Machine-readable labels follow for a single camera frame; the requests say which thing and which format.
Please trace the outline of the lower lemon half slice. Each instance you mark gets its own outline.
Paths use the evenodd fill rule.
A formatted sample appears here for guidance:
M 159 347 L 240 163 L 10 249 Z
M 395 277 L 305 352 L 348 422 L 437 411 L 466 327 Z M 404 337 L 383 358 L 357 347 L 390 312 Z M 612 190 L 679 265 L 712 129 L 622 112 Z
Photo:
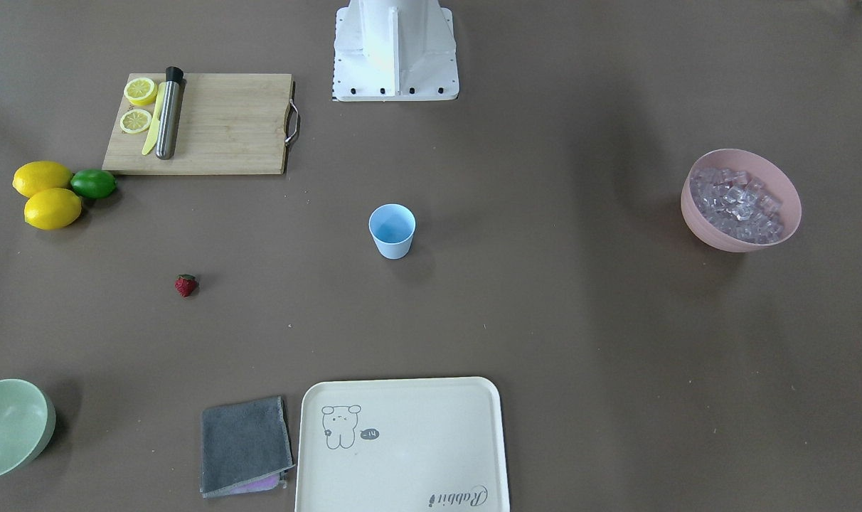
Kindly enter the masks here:
M 148 130 L 153 119 L 152 113 L 144 108 L 132 108 L 119 118 L 119 128 L 125 134 L 137 135 Z

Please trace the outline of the mint green bowl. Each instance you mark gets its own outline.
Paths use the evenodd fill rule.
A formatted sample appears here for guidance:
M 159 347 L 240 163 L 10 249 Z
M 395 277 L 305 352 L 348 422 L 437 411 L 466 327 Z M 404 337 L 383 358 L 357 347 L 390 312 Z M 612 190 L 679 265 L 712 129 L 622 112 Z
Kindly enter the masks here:
M 47 393 L 21 379 L 0 380 L 0 476 L 30 464 L 55 427 L 56 411 Z

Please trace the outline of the cream rabbit tray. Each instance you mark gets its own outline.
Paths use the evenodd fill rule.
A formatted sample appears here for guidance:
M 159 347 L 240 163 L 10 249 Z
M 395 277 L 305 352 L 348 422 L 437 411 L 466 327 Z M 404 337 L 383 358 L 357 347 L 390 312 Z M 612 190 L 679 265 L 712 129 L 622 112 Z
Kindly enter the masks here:
M 484 377 L 331 381 L 304 395 L 297 511 L 509 511 L 501 399 Z

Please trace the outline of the bamboo cutting board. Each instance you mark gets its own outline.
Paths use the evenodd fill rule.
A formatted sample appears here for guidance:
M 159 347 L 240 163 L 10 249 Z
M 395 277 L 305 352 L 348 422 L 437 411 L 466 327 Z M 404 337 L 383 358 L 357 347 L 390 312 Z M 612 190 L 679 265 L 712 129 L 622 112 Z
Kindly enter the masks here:
M 146 176 L 282 175 L 297 136 L 291 74 L 188 73 L 184 78 L 176 149 L 167 160 L 142 154 L 147 134 L 129 135 L 119 119 L 133 106 L 123 98 L 102 169 Z

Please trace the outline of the red strawberry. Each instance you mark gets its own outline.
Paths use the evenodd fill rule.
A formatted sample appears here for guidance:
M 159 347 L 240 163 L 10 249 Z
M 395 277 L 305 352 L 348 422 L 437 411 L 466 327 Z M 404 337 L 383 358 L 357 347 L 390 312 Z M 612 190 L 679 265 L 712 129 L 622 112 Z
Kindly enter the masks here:
M 196 276 L 191 274 L 179 274 L 174 282 L 174 288 L 183 298 L 189 297 L 198 287 L 199 282 Z

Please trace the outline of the yellow plastic knife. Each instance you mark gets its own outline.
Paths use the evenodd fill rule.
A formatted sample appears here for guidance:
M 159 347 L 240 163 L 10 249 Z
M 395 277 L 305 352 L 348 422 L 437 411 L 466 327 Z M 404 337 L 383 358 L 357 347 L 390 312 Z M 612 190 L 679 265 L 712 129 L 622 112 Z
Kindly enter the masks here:
M 142 146 L 141 153 L 144 156 L 148 155 L 149 152 L 151 152 L 157 144 L 157 139 L 160 132 L 161 111 L 162 106 L 164 106 L 164 98 L 166 97 L 165 88 L 166 85 L 164 82 L 158 85 L 157 96 L 154 104 L 154 112 L 152 112 L 151 123 L 149 123 L 144 146 Z

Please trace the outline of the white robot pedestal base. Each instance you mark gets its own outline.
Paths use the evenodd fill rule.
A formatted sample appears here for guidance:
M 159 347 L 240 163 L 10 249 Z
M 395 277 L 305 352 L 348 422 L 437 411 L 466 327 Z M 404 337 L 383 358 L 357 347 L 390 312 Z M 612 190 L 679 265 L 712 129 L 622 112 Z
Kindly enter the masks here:
M 351 1 L 336 11 L 337 102 L 455 100 L 453 13 L 437 1 Z

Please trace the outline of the upper lemon half slice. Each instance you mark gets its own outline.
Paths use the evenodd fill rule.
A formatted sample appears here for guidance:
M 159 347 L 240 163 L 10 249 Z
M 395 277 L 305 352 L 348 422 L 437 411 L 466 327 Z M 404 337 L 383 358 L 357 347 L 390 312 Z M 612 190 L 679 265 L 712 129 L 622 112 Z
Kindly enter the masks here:
M 154 79 L 137 77 L 125 84 L 123 87 L 123 97 L 132 106 L 148 106 L 149 104 L 154 104 L 158 91 L 159 87 Z

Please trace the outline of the light blue cup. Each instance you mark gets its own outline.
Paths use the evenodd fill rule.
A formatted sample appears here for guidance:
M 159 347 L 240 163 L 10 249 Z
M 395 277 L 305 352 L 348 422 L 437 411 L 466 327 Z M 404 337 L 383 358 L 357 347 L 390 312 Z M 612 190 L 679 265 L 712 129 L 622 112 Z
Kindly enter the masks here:
M 409 208 L 390 203 L 371 213 L 368 229 L 379 253 L 386 259 L 398 260 L 404 258 L 411 248 L 417 220 Z

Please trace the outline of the whole lemon near board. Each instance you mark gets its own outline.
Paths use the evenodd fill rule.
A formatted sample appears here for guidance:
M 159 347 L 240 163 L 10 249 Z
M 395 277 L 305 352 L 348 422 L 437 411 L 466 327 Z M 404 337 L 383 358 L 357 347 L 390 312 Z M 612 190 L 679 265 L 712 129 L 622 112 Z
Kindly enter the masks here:
M 53 160 L 36 160 L 20 166 L 12 178 L 12 188 L 26 198 L 51 188 L 70 188 L 73 172 Z

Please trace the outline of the pink bowl of ice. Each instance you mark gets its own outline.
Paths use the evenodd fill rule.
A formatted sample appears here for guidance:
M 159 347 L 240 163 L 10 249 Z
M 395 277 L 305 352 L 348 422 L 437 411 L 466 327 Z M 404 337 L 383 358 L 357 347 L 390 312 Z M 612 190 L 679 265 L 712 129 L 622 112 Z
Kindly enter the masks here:
M 691 166 L 681 213 L 702 242 L 725 252 L 755 252 L 793 236 L 802 204 L 791 179 L 769 160 L 717 149 Z

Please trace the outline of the green lime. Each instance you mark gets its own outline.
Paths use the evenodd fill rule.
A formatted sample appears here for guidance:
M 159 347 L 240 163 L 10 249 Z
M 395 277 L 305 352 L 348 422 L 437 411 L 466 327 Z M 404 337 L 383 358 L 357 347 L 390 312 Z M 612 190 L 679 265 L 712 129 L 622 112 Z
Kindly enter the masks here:
M 116 191 L 115 175 L 102 169 L 83 169 L 73 174 L 70 187 L 80 197 L 88 200 L 100 200 L 109 197 Z

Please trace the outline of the whole lemon outer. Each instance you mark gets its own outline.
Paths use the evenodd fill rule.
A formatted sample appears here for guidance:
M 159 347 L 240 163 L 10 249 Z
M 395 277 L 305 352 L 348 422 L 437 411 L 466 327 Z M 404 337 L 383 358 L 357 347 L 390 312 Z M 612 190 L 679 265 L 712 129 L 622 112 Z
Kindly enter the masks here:
M 25 223 L 40 230 L 57 230 L 80 217 L 81 198 L 70 189 L 48 188 L 30 197 L 23 211 Z

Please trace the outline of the grey folded cloth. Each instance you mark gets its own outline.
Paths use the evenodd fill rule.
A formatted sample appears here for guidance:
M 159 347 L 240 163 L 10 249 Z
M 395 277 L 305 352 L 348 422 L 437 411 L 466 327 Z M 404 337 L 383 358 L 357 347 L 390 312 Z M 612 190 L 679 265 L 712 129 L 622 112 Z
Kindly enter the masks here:
M 294 461 L 284 413 L 281 395 L 201 412 L 200 493 L 204 498 L 287 486 Z

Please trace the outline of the lemon half slice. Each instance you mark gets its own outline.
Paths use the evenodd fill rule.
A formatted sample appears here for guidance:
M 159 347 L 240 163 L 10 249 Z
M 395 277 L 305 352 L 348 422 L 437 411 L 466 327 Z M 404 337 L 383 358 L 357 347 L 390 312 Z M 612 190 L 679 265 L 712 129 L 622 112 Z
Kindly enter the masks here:
M 148 130 L 153 119 L 152 113 L 144 108 L 132 108 L 119 118 L 119 128 L 125 134 L 137 135 Z
M 123 97 L 132 106 L 148 106 L 149 104 L 154 104 L 158 91 L 159 87 L 154 79 L 137 77 L 125 84 L 123 87 Z

